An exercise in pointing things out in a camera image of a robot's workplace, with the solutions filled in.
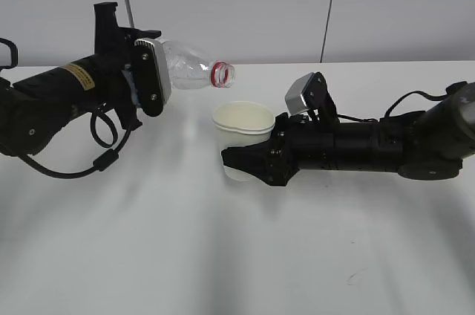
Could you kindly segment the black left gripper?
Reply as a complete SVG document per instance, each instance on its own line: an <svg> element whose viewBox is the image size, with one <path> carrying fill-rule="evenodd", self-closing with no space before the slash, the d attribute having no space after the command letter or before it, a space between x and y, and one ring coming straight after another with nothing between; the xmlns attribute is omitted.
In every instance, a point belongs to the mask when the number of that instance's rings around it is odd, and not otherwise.
<svg viewBox="0 0 475 315"><path fill-rule="evenodd" d="M135 130L142 123L137 118L140 104L132 75L132 50L137 39L157 40L161 30L119 27L116 2L94 5L94 54L99 60L99 77L105 82L105 104L116 112L123 129Z"/></svg>

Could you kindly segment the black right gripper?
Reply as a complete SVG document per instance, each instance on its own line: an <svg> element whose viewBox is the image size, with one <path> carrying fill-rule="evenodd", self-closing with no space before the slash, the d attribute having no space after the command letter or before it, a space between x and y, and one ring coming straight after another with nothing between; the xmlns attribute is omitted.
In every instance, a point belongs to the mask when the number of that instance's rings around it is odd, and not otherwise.
<svg viewBox="0 0 475 315"><path fill-rule="evenodd" d="M270 186L285 186L300 170L336 167L332 130L304 114L286 112L275 118L269 145L228 147L221 152L228 177L235 181L257 178Z"/></svg>

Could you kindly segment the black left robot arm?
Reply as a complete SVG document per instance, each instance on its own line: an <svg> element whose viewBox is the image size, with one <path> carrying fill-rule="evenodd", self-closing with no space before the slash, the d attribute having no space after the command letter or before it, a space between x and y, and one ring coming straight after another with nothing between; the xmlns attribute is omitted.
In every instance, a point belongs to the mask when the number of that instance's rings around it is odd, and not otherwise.
<svg viewBox="0 0 475 315"><path fill-rule="evenodd" d="M69 122L91 116L109 123L114 111L125 131L142 123L137 111L159 116L170 94L159 30L121 27L117 3L95 4L94 52L11 83L1 79L1 153L36 155Z"/></svg>

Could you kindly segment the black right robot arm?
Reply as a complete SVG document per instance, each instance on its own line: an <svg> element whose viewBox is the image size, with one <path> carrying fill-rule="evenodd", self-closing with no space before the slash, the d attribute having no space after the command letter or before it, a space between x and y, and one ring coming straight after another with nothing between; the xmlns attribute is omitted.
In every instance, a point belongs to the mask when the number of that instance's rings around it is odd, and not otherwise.
<svg viewBox="0 0 475 315"><path fill-rule="evenodd" d="M427 111L380 120L341 122L322 77L303 89L304 113L280 114L270 138L221 152L225 166L270 186L286 186L300 170L389 172L403 178L455 178L474 155L474 84L457 82Z"/></svg>

